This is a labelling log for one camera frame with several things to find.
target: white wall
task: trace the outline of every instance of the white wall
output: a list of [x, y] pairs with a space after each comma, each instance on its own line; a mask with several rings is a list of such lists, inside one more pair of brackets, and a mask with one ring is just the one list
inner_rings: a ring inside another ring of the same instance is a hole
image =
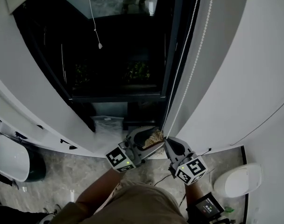
[[263, 168], [262, 185], [249, 194], [247, 224], [284, 224], [284, 106], [244, 142], [247, 161]]
[[95, 151], [94, 134], [61, 99], [30, 54], [0, 0], [0, 94], [34, 124], [76, 147]]
[[221, 68], [177, 137], [196, 151], [231, 148], [283, 102], [284, 0], [247, 0]]
[[15, 131], [28, 138], [32, 138], [38, 142], [43, 139], [44, 130], [30, 123], [24, 116], [16, 112], [1, 96], [0, 120], [8, 126], [15, 127]]
[[[210, 0], [200, 0], [193, 39], [186, 64], [181, 64], [182, 66], [185, 65], [185, 69], [164, 128], [165, 134], [170, 129], [190, 77], [201, 41], [209, 2]], [[213, 8], [198, 65], [194, 71], [185, 101], [170, 133], [171, 136], [177, 135], [188, 121], [217, 74], [234, 39], [245, 5], [246, 0], [213, 0]]]

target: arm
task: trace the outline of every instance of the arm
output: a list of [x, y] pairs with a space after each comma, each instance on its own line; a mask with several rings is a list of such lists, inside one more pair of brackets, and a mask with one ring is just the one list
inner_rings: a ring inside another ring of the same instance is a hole
[[92, 215], [107, 200], [122, 177], [122, 173], [111, 168], [78, 197], [76, 204]]
[[186, 194], [186, 197], [187, 197], [187, 206], [189, 206], [190, 204], [193, 204], [198, 199], [203, 197], [203, 193], [200, 190], [200, 187], [197, 184], [197, 182], [195, 182], [195, 183], [193, 183], [189, 186], [185, 185], [185, 194]]

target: curved white wall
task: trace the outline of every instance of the curved white wall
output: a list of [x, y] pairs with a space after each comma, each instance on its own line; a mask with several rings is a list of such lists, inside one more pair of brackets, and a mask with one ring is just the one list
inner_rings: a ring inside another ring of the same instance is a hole
[[34, 124], [76, 147], [95, 151], [94, 133], [39, 69], [6, 0], [0, 0], [0, 94]]
[[221, 68], [177, 137], [197, 151], [230, 148], [283, 102], [284, 0], [247, 0]]
[[258, 162], [263, 182], [249, 194], [247, 224], [284, 224], [284, 106], [245, 140], [248, 162]]

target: wire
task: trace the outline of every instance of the wire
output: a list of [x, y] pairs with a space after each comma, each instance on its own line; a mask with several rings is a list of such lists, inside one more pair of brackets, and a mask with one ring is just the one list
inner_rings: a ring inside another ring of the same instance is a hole
[[167, 175], [167, 176], [165, 176], [161, 181], [163, 181], [166, 177], [169, 177], [169, 176], [171, 176], [172, 174], [169, 174], [169, 175]]
[[[89, 5], [90, 5], [90, 11], [91, 11], [92, 19], [93, 19], [93, 22], [94, 22], [94, 31], [95, 31], [97, 39], [99, 41], [99, 35], [97, 34], [97, 31], [96, 31], [96, 24], [95, 24], [95, 20], [94, 20], [94, 16], [93, 16], [92, 7], [91, 7], [91, 1], [90, 0], [89, 0]], [[102, 44], [99, 41], [99, 49], [101, 49], [102, 47], [103, 46], [102, 46]]]
[[[182, 99], [181, 99], [181, 102], [180, 102], [179, 107], [178, 107], [178, 109], [177, 109], [177, 112], [176, 112], [176, 115], [175, 115], [174, 120], [173, 120], [173, 122], [172, 122], [172, 125], [171, 125], [171, 127], [170, 127], [170, 130], [169, 130], [169, 132], [168, 132], [168, 134], [167, 134], [167, 138], [169, 137], [170, 132], [171, 132], [173, 126], [174, 126], [175, 120], [176, 120], [176, 118], [178, 117], [179, 111], [180, 111], [180, 109], [181, 109], [181, 106], [182, 106], [182, 104], [183, 104], [183, 102], [184, 102], [184, 99], [185, 99], [185, 96], [186, 96], [186, 94], [187, 94], [187, 91], [188, 91], [188, 88], [189, 88], [189, 85], [190, 85], [192, 76], [193, 76], [193, 74], [194, 74], [194, 71], [195, 71], [195, 68], [196, 68], [196, 65], [197, 65], [197, 62], [198, 62], [198, 58], [199, 58], [199, 55], [200, 55], [200, 52], [201, 52], [202, 44], [203, 44], [203, 41], [204, 41], [204, 37], [205, 37], [205, 35], [206, 35], [206, 29], [207, 29], [209, 17], [210, 17], [211, 10], [212, 10], [212, 5], [213, 5], [213, 0], [210, 0], [210, 2], [209, 2], [209, 7], [208, 7], [208, 11], [207, 11], [207, 16], [206, 16], [206, 22], [205, 22], [205, 25], [204, 25], [204, 30], [203, 30], [203, 33], [202, 33], [200, 45], [199, 45], [199, 47], [198, 47], [198, 52], [197, 52], [197, 55], [196, 55], [196, 59], [195, 59], [195, 62], [194, 62], [194, 65], [193, 65], [193, 68], [192, 68], [192, 71], [191, 71], [191, 74], [190, 74], [190, 77], [189, 77], [189, 80], [188, 80], [188, 84], [187, 84], [187, 86], [186, 86], [186, 88], [185, 88], [184, 95], [183, 95], [183, 97], [182, 97]], [[183, 49], [183, 52], [182, 52], [182, 55], [181, 55], [181, 58], [180, 58], [180, 61], [179, 61], [180, 63], [181, 63], [181, 60], [182, 60], [182, 57], [183, 57], [183, 53], [184, 53], [184, 51], [185, 51], [185, 45], [184, 45], [184, 49]], [[169, 106], [170, 106], [170, 101], [171, 101], [171, 97], [172, 97], [174, 85], [175, 85], [175, 80], [174, 80], [174, 83], [173, 83], [173, 87], [172, 87], [171, 96], [170, 96], [170, 100], [169, 100], [169, 104], [168, 104], [167, 110], [169, 109]]]
[[212, 171], [209, 171], [206, 175], [208, 175], [208, 183], [211, 183], [211, 172], [213, 172], [215, 168]]
[[63, 44], [61, 44], [61, 61], [62, 61], [62, 70], [63, 70], [64, 82], [65, 82], [65, 84], [67, 84], [64, 61], [63, 61]]
[[180, 202], [180, 204], [179, 204], [179, 207], [180, 207], [180, 205], [183, 203], [183, 201], [184, 201], [184, 199], [185, 199], [185, 196], [186, 196], [186, 194], [184, 195], [183, 199], [181, 200], [181, 202]]
[[212, 148], [210, 147], [204, 154], [202, 154], [202, 155], [200, 155], [200, 156], [205, 155], [206, 153], [208, 153], [208, 152], [211, 151], [211, 150], [212, 150]]
[[193, 21], [194, 21], [194, 15], [195, 15], [197, 3], [198, 3], [198, 0], [196, 0], [196, 2], [195, 2], [195, 6], [194, 6], [192, 18], [191, 18], [190, 27], [189, 27], [189, 30], [188, 30], [187, 37], [186, 37], [186, 39], [185, 39], [185, 44], [184, 44], [183, 51], [182, 51], [181, 56], [180, 56], [180, 60], [179, 60], [179, 63], [178, 63], [178, 68], [177, 68], [176, 73], [175, 73], [174, 82], [173, 82], [173, 86], [172, 86], [171, 94], [170, 94], [170, 99], [169, 99], [169, 102], [168, 102], [166, 118], [165, 118], [165, 121], [164, 121], [164, 123], [163, 123], [162, 130], [164, 129], [164, 126], [165, 126], [165, 123], [166, 123], [166, 120], [167, 120], [167, 117], [168, 117], [168, 112], [169, 112], [169, 108], [170, 108], [170, 103], [171, 103], [171, 98], [172, 98], [172, 94], [173, 94], [173, 90], [174, 90], [176, 78], [177, 78], [177, 76], [178, 76], [179, 67], [180, 67], [180, 65], [181, 65], [181, 61], [182, 61], [182, 59], [183, 59], [183, 55], [184, 55], [184, 51], [185, 51], [185, 46], [186, 46], [186, 44], [187, 44], [187, 41], [188, 41], [188, 38], [189, 38], [189, 35], [190, 35], [190, 31], [191, 31], [191, 28], [192, 28], [192, 24], [193, 24]]
[[[250, 134], [252, 134], [256, 129], [258, 129], [260, 126], [262, 126], [265, 122], [267, 122], [275, 113], [277, 113], [278, 110], [280, 110], [282, 108], [282, 106], [284, 105], [284, 103], [282, 105], [280, 105], [280, 107], [278, 109], [275, 110], [274, 113], [271, 114], [270, 117], [268, 117], [263, 123], [261, 123], [258, 127], [256, 127], [254, 130], [252, 130], [250, 133], [248, 133], [244, 138], [248, 137]], [[239, 141], [237, 141], [234, 144], [231, 144], [230, 146], [236, 145], [238, 142], [242, 141], [244, 138], [241, 138]]]

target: plastic bag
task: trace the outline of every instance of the plastic bag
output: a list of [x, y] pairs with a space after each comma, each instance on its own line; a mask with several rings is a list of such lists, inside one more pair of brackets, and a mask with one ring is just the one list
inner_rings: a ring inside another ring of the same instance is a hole
[[91, 118], [94, 121], [95, 145], [98, 149], [113, 147], [122, 142], [123, 118], [110, 116], [94, 116]]

